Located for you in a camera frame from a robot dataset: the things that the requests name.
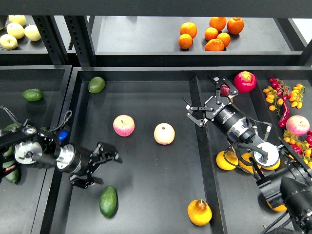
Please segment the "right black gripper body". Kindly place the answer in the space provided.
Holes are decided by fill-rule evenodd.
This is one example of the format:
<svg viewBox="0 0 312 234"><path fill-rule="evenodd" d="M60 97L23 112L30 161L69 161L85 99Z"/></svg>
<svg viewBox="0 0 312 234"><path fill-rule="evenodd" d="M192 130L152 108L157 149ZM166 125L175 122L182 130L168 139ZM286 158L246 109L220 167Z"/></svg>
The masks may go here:
<svg viewBox="0 0 312 234"><path fill-rule="evenodd" d="M254 132L247 125L246 116L228 97L211 96L204 104L208 108L205 112L207 120L213 122L215 126L226 136L234 138L252 138Z"/></svg>

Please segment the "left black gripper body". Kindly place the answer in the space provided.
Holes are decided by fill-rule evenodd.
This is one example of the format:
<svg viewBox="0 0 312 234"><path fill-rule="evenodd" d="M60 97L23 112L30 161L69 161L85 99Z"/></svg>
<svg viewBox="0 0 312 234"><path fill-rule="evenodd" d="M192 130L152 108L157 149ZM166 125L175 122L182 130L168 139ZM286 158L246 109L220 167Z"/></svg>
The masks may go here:
<svg viewBox="0 0 312 234"><path fill-rule="evenodd" d="M92 151L80 146L67 144L60 148L56 166L61 172L84 176L89 172L95 172L100 166L91 165L92 153Z"/></svg>

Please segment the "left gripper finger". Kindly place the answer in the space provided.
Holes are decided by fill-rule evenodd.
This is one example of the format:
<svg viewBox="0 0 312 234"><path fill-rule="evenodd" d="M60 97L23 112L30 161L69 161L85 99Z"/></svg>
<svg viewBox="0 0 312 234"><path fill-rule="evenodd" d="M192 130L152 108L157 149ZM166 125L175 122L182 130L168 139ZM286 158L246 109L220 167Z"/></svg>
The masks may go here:
<svg viewBox="0 0 312 234"><path fill-rule="evenodd" d="M82 189L87 189L93 185L103 185L103 179L93 175L94 172L89 172L86 175L78 176L76 174L70 174L69 180L72 186L76 186Z"/></svg>
<svg viewBox="0 0 312 234"><path fill-rule="evenodd" d="M123 162L114 145L98 142L91 156L91 165L98 166L109 161Z"/></svg>

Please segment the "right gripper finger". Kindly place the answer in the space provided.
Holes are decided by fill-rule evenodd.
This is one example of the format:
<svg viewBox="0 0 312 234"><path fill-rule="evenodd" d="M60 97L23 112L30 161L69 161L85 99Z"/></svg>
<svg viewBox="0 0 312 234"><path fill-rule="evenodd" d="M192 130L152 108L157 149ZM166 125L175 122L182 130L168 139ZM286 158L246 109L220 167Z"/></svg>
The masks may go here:
<svg viewBox="0 0 312 234"><path fill-rule="evenodd" d="M194 106L185 97L182 98L186 103L187 114L186 117L190 119L198 127L205 127L206 123L210 120L206 117L207 113L213 112L214 107L212 106Z"/></svg>
<svg viewBox="0 0 312 234"><path fill-rule="evenodd" d="M208 74L206 75L206 77L209 78L215 85L215 98L217 104L221 103L221 97L226 97L231 100L238 95L238 90L227 78L213 78Z"/></svg>

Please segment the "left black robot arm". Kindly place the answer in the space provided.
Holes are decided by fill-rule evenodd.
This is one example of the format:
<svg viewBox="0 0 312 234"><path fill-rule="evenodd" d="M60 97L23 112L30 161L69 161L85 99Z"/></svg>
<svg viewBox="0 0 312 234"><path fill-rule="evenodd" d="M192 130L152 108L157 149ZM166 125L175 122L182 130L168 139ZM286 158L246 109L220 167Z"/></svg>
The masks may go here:
<svg viewBox="0 0 312 234"><path fill-rule="evenodd" d="M103 180L93 173L108 161L122 163L115 146L98 142L93 151L73 144L65 144L68 131L64 128L72 116L67 111L63 121L52 130L38 128L27 119L21 123L6 107L1 106L17 125L11 131L0 132L0 176L11 174L23 165L41 165L56 168L70 176L73 186L83 189Z"/></svg>

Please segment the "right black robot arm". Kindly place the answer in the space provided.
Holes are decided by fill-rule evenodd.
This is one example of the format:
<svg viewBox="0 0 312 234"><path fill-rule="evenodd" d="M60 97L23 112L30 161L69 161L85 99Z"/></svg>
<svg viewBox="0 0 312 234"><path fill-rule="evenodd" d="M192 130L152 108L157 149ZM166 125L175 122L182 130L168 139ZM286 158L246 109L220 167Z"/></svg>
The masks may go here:
<svg viewBox="0 0 312 234"><path fill-rule="evenodd" d="M215 93L204 103L187 102L186 116L198 127L212 122L226 137L229 146L251 153L246 165L265 200L276 208L285 205L286 214L304 234L312 232L312 170L283 139L276 146L267 141L271 124L263 137L257 133L257 121L246 117L231 101L239 91L227 78L214 77Z"/></svg>

